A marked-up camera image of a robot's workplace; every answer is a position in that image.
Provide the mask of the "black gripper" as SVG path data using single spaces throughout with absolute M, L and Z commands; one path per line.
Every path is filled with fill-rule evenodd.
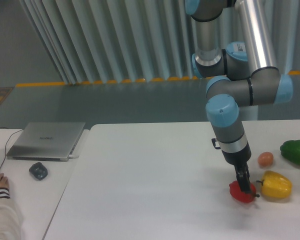
M 251 158 L 251 149 L 249 146 L 245 146 L 238 152 L 225 152 L 221 151 L 226 162 L 233 165 L 236 171 L 236 179 L 239 184 L 239 188 L 242 192 L 247 193 L 251 191 L 250 187 L 250 173 L 248 167 L 248 160 Z

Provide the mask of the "cream sleeved forearm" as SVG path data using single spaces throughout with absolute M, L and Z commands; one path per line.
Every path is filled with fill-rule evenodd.
M 21 239 L 21 217 L 9 189 L 0 187 L 0 240 Z

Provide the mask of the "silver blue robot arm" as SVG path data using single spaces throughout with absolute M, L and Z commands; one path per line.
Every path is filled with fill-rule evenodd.
M 262 1 L 187 0 L 184 4 L 197 31 L 193 70 L 198 77 L 209 79 L 205 110 L 215 134 L 212 144 L 234 166 L 240 190 L 250 194 L 247 162 L 251 150 L 240 108 L 290 101 L 292 80 L 279 72 Z M 226 8 L 237 11 L 243 41 L 221 49 L 216 21 Z

